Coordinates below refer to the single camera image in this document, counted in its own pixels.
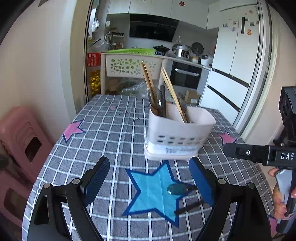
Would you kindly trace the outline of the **person's right hand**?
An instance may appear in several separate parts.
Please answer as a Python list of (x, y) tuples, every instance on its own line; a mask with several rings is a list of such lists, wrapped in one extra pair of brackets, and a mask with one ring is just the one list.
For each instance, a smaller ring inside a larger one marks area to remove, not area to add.
[[(270, 169), (268, 171), (269, 176), (275, 177), (278, 170), (279, 170), (278, 168)], [(291, 193), (291, 198), (295, 199), (295, 194), (296, 194), (296, 190), (294, 189)], [(285, 214), (287, 212), (287, 207), (282, 202), (282, 195), (281, 195), (281, 192), (278, 188), (278, 184), (276, 184), (273, 189), (273, 205), (274, 205), (273, 216), (276, 219), (281, 219), (281, 220), (288, 220), (289, 219), (288, 216), (285, 216)]]

